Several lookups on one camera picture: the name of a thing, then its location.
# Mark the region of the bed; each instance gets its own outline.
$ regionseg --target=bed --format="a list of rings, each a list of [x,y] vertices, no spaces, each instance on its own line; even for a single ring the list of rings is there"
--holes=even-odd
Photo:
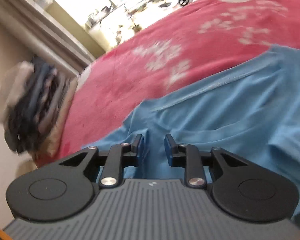
[[[252,59],[300,49],[300,0],[198,0],[92,63],[79,77],[58,153],[98,141],[144,99],[160,98]]]

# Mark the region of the gray ribbed plate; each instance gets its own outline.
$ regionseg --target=gray ribbed plate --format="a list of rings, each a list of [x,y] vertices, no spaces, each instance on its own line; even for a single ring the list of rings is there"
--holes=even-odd
[[[204,190],[180,180],[127,179],[102,190],[95,202],[67,220],[38,224],[14,220],[14,240],[298,240],[289,220],[251,224],[222,212]]]

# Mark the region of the folded clothes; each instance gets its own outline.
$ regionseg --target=folded clothes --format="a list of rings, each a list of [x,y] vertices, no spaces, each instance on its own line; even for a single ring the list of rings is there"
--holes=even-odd
[[[37,151],[29,151],[34,161],[38,161],[44,155],[53,157],[59,149],[60,140],[63,132],[63,127],[68,116],[68,112],[72,103],[73,96],[77,88],[77,79],[68,82],[66,93],[63,96],[63,101],[59,105],[58,118],[50,131],[50,134],[40,144]]]
[[[0,123],[4,125],[4,137],[12,151],[28,151],[36,156],[39,149],[43,154],[43,149],[51,147],[46,139],[55,130],[64,98],[71,103],[75,88],[69,98],[70,79],[38,57],[33,61],[34,65],[23,62],[6,74],[0,90]],[[62,116],[69,110],[68,103],[65,105]],[[63,124],[64,121],[58,122],[57,130],[61,133]],[[53,148],[58,149],[56,144],[60,139],[55,142]]]
[[[24,84],[34,72],[34,66],[29,62],[21,62],[8,70],[2,80],[0,89],[0,123],[5,124],[9,109],[13,108],[25,94]]]
[[[164,136],[170,133],[177,143],[242,156],[289,178],[300,193],[300,50],[273,46],[234,68],[143,101],[122,127],[88,146],[109,149],[138,133],[145,140],[142,163],[126,168],[126,178],[183,179],[184,170],[169,167],[166,158]]]

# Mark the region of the orange object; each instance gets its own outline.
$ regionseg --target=orange object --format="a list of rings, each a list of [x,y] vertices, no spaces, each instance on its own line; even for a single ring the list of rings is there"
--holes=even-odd
[[[10,236],[8,236],[5,232],[0,229],[0,238],[2,240],[13,240]]]

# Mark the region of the white flower pattern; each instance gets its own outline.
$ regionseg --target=white flower pattern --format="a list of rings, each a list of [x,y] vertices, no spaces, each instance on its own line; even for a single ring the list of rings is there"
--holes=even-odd
[[[140,55],[142,57],[146,55],[154,55],[155,59],[146,64],[146,69],[148,71],[156,71],[163,68],[168,61],[178,57],[181,52],[180,45],[171,45],[171,40],[169,41],[157,41],[149,48],[144,48],[139,46],[133,50],[133,53]]]
[[[181,78],[186,76],[186,71],[190,68],[190,60],[186,59],[181,62],[175,67],[172,68],[171,76],[168,79],[167,88],[169,88],[173,83],[178,81]]]
[[[258,44],[271,46],[273,37],[269,35],[271,30],[268,28],[256,28],[246,25],[246,19],[249,17],[259,17],[264,11],[271,11],[279,16],[286,17],[288,9],[280,3],[269,0],[254,0],[252,5],[237,6],[228,8],[227,11],[221,12],[218,18],[212,19],[201,24],[198,33],[208,33],[213,31],[229,31],[232,29],[242,29],[238,41],[244,45]]]

